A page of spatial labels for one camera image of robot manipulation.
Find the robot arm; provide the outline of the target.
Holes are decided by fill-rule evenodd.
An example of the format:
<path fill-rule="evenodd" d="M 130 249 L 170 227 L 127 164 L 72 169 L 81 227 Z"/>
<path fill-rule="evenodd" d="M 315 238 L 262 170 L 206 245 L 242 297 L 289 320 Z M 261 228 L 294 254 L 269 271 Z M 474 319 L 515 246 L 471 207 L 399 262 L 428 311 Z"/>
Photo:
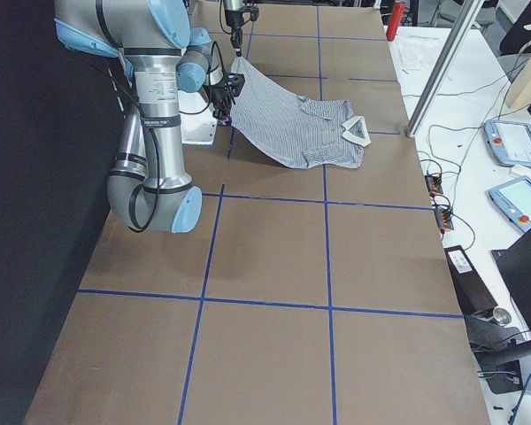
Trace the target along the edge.
<path fill-rule="evenodd" d="M 203 195 L 184 166 L 179 94 L 204 89 L 214 117 L 228 120 L 243 76 L 226 73 L 217 43 L 191 27 L 181 1 L 57 1 L 55 23 L 66 48 L 119 58 L 133 72 L 107 180 L 113 213 L 136 233 L 188 233 Z"/>
<path fill-rule="evenodd" d="M 256 22 L 259 17 L 259 8 L 252 1 L 225 0 L 222 2 L 226 26 L 230 34 L 230 42 L 235 50 L 235 55 L 242 55 L 242 28 L 248 22 Z"/>

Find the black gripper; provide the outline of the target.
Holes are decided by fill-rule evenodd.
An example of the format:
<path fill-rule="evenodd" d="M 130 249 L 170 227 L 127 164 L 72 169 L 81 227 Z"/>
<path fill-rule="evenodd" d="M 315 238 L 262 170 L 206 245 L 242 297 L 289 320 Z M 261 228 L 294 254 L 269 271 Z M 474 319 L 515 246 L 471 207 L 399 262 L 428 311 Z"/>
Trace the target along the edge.
<path fill-rule="evenodd" d="M 213 117 L 217 120 L 229 120 L 232 105 L 239 96 L 239 90 L 230 86 L 210 86 L 210 100 L 213 105 Z"/>
<path fill-rule="evenodd" d="M 243 17 L 245 13 L 250 15 L 250 21 L 256 21 L 259 16 L 259 9 L 225 10 L 226 23 L 231 30 L 232 47 L 237 57 L 242 56 L 242 27 L 246 23 Z"/>

